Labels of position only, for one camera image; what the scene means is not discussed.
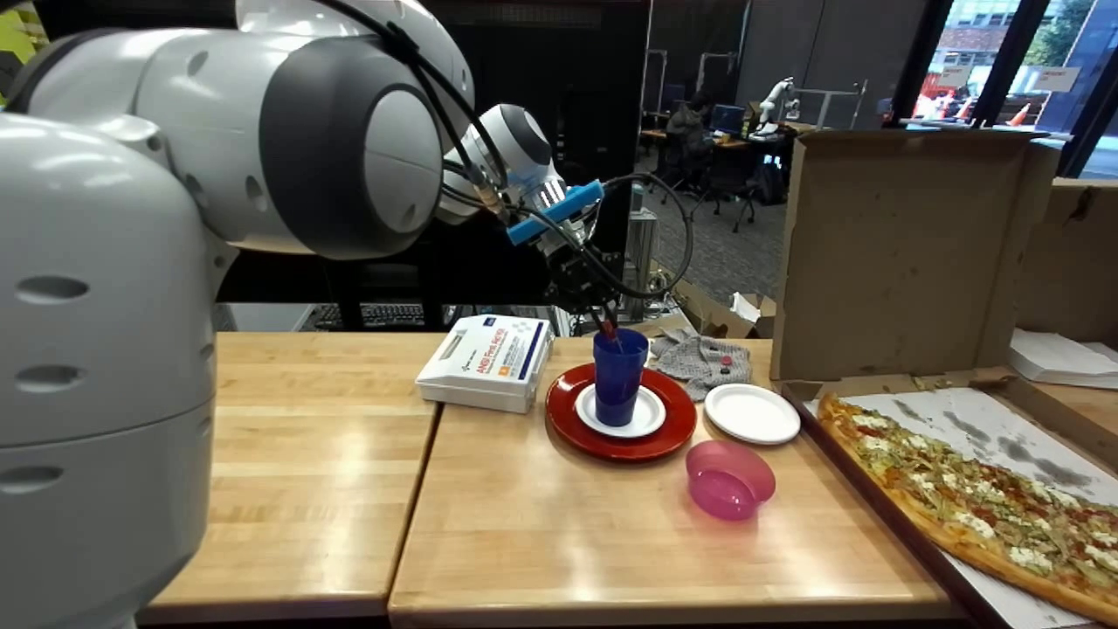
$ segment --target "window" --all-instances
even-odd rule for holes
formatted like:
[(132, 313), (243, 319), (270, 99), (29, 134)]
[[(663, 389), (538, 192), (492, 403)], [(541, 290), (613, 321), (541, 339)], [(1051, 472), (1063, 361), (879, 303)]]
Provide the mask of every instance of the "window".
[(1109, 123), (1106, 135), (1092, 144), (1092, 152), (1078, 179), (1118, 179), (1118, 129)]
[(999, 124), (1069, 134), (1084, 102), (1106, 59), (1109, 21), (1118, 4), (1106, 0), (1053, 0), (1022, 61), (1008, 84)]
[(1002, 49), (1007, 27), (989, 27), (1008, 21), (1016, 0), (999, 0), (999, 11), (989, 15), (989, 0), (953, 0), (936, 56), (918, 87), (913, 119), (915, 123), (971, 123), (971, 108), (985, 87), (994, 52)]

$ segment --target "chair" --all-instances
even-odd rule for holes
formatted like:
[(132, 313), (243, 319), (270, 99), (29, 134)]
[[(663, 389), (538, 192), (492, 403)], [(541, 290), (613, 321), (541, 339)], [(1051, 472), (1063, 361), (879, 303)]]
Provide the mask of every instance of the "chair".
[(723, 198), (740, 198), (746, 215), (744, 225), (759, 220), (759, 166), (766, 160), (766, 148), (761, 144), (733, 144), (733, 148), (710, 148), (703, 170), (698, 170), (698, 194), (712, 198), (712, 213), (723, 209)]

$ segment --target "pizza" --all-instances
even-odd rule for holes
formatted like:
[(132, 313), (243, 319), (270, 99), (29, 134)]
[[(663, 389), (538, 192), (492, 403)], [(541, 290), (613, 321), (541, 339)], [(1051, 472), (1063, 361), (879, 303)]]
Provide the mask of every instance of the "pizza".
[(959, 456), (839, 399), (821, 399), (818, 420), (931, 546), (1053, 607), (1118, 625), (1114, 508)]

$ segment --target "black cable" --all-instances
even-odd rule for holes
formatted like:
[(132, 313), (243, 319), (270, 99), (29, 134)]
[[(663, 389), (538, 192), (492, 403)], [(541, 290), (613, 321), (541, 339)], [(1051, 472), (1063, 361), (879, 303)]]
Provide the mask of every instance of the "black cable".
[(379, 35), (379, 49), (383, 49), (389, 56), (393, 56), (398, 61), (404, 61), (404, 66), (415, 72), (415, 79), (423, 84), (429, 106), (436, 108), (439, 124), (444, 124), (447, 135), (455, 141), (455, 151), (458, 151), (461, 163), (471, 166), (471, 170), (478, 170), (478, 166), (471, 163), (471, 156), (463, 152), (463, 148), (461, 148), (461, 141), (458, 141), (458, 129), (449, 124), (449, 114), (447, 114), (439, 93), (436, 93), (436, 91), (429, 87), (429, 79), (423, 75), (423, 72), (429, 72), (429, 75), (449, 93), (449, 102), (461, 108), (461, 114), (478, 129), (484, 151), (492, 152), (492, 163), (496, 163), (496, 174), (499, 174), (499, 190), (506, 184), (504, 152), (496, 151), (496, 144), (492, 144), (488, 129), (482, 124), (478, 112), (455, 91), (455, 84), (449, 84), (429, 59), (423, 59), (418, 46), (415, 46), (398, 24), (391, 24), (391, 21), (379, 24), (379, 21), (361, 15), (356, 6), (349, 6), (349, 4), (341, 4), (341, 0), (317, 0), (317, 4), (344, 15), (349, 21), (370, 27), (372, 35)]
[(461, 192), (461, 190), (444, 184), (439, 192), (444, 192), (447, 198), (461, 202), (461, 206), (482, 206), (475, 194), (467, 194), (467, 192)]
[(444, 160), (444, 170), (455, 170), (458, 179), (463, 179), (471, 184), (484, 184), (471, 166), (463, 166), (458, 160)]
[(606, 301), (599, 301), (596, 307), (599, 307), (603, 326), (606, 326), (603, 333), (606, 333), (606, 334), (619, 333), (619, 313), (606, 307)]
[(654, 184), (663, 184), (667, 198), (677, 206), (677, 213), (680, 213), (680, 220), (683, 220), (683, 260), (680, 260), (677, 272), (669, 277), (669, 282), (660, 285), (660, 290), (637, 290), (637, 285), (628, 285), (626, 278), (619, 278), (619, 277), (603, 266), (603, 260), (599, 260), (596, 253), (589, 253), (586, 244), (578, 244), (560, 220), (553, 220), (553, 215), (541, 213), (541, 209), (522, 209), (522, 206), (521, 206), (521, 209), (529, 213), (529, 215), (538, 215), (548, 229), (560, 229), (560, 236), (563, 236), (578, 260), (586, 260), (586, 263), (610, 282), (610, 290), (619, 290), (619, 293), (626, 293), (626, 296), (637, 296), (637, 301), (655, 301), (655, 296), (669, 293), (669, 290), (680, 282), (680, 277), (692, 270), (692, 242), (695, 242), (695, 234), (692, 234), (692, 213), (688, 213), (683, 202), (673, 194), (673, 190), (669, 190), (663, 179), (655, 179), (655, 174), (620, 174), (620, 179), (606, 179), (603, 184), (613, 190), (613, 184), (620, 184), (620, 181), (654, 181)]

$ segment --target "pink cup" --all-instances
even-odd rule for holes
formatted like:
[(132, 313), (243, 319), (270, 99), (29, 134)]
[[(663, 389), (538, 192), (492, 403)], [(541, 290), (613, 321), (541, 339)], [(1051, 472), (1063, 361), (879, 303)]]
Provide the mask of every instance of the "pink cup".
[(746, 519), (774, 491), (774, 480), (744, 442), (703, 440), (688, 451), (688, 491), (720, 519)]

